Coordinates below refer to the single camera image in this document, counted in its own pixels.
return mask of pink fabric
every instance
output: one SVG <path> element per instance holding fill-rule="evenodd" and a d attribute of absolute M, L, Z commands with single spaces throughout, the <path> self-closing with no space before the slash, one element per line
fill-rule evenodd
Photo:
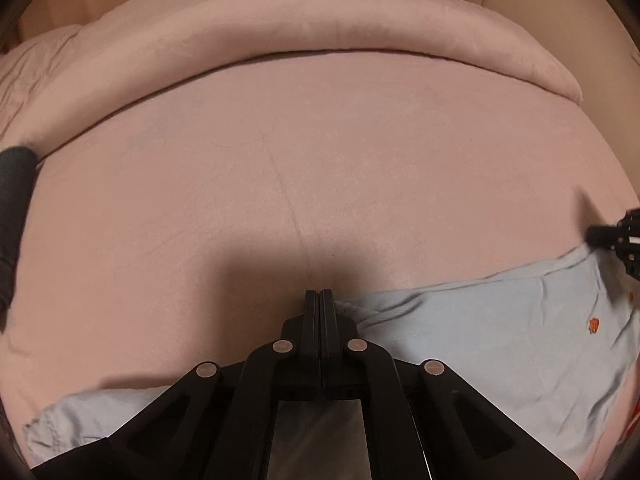
<path fill-rule="evenodd" d="M 64 144 L 186 76 L 322 48 L 494 72 L 408 53 L 276 56 Z M 242 360 L 307 287 L 480 278 L 580 243 L 585 196 L 608 222 L 638 204 L 570 74 L 459 0 L 135 0 L 81 29 L 36 81 L 1 141 L 53 152 L 0 340 L 14 428 L 66 394 Z"/>

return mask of red object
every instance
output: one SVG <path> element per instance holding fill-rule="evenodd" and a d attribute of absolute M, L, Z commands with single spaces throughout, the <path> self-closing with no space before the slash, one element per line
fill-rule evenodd
<path fill-rule="evenodd" d="M 589 320 L 589 333 L 595 334 L 600 327 L 600 320 L 597 317 L 592 317 Z"/>

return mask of pink bed sheet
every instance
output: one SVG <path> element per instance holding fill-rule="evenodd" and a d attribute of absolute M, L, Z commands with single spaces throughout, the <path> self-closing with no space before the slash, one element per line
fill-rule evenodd
<path fill-rule="evenodd" d="M 292 50 L 318 53 L 226 65 Z M 14 428 L 242 360 L 307 287 L 480 278 L 579 244 L 585 200 L 638 204 L 574 78 L 461 0 L 133 0 L 0 76 L 0 146 L 44 158 L 0 340 Z"/>

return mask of light blue cloth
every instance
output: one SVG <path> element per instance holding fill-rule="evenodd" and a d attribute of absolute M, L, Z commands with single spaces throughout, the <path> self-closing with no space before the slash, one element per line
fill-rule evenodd
<path fill-rule="evenodd" d="M 445 362 L 577 468 L 638 357 L 640 317 L 628 294 L 640 298 L 639 290 L 612 254 L 581 246 L 484 280 L 367 294 L 336 305 L 356 320 L 361 337 L 395 358 Z M 600 325 L 592 334 L 593 318 Z M 161 390 L 112 392 L 66 397 L 27 425 L 34 459 L 112 433 Z M 357 402 L 281 403 L 270 479 L 368 477 Z"/>

